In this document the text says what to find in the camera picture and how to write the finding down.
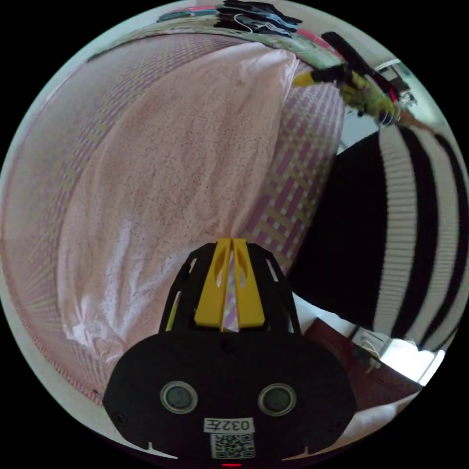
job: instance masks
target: qr code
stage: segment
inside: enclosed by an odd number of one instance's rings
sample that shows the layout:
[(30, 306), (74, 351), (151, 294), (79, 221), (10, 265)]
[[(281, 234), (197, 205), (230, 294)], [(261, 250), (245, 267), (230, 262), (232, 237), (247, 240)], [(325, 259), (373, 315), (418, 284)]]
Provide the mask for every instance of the qr code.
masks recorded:
[(254, 458), (254, 436), (252, 433), (221, 435), (212, 433), (212, 457), (215, 459)]

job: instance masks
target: pink blanket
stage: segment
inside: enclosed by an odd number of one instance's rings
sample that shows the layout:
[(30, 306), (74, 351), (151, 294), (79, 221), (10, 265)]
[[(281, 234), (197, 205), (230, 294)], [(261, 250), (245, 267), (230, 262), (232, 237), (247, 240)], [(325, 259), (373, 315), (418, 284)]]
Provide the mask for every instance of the pink blanket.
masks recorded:
[(245, 227), (272, 163), (298, 61), (258, 43), (154, 84), (99, 145), (58, 260), (64, 331), (104, 362), (157, 332), (188, 253)]

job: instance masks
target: wire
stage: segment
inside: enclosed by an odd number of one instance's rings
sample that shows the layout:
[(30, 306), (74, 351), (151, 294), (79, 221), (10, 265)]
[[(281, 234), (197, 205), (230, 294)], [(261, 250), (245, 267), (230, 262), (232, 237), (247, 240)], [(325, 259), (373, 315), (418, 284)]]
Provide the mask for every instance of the wire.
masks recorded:
[(249, 29), (249, 34), (252, 34), (252, 33), (253, 33), (253, 30), (252, 30), (247, 24), (243, 24), (243, 23), (240, 23), (240, 22), (238, 21), (238, 19), (237, 19), (236, 17), (239, 16), (239, 15), (242, 15), (242, 13), (236, 13), (236, 15), (234, 16), (234, 20), (235, 20), (238, 24), (240, 24), (241, 26), (244, 26), (245, 28), (248, 28), (248, 29)]

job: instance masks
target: plaid fabric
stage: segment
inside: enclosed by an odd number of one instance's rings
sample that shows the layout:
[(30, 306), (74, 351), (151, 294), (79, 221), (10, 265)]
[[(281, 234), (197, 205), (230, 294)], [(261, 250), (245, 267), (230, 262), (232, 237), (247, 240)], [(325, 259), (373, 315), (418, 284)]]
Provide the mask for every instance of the plaid fabric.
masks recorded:
[[(58, 243), (73, 189), (109, 129), (153, 83), (184, 63), (241, 42), (177, 34), (101, 55), (50, 98), (14, 156), (3, 194), (0, 240), (10, 295), (38, 349), (97, 404), (111, 370), (65, 338), (57, 307)], [(275, 163), (242, 234), (273, 250), (285, 269), (337, 150), (342, 116), (338, 93), (328, 86), (294, 89), (286, 102)]]

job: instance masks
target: yellow robot part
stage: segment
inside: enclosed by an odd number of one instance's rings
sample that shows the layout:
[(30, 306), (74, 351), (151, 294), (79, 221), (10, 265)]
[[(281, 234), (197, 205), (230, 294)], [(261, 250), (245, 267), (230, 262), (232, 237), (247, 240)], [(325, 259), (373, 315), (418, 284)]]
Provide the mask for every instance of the yellow robot part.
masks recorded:
[(314, 85), (314, 81), (311, 78), (311, 73), (310, 72), (305, 72), (305, 73), (300, 73), (297, 75), (293, 81), (292, 81), (293, 86), (311, 86)]

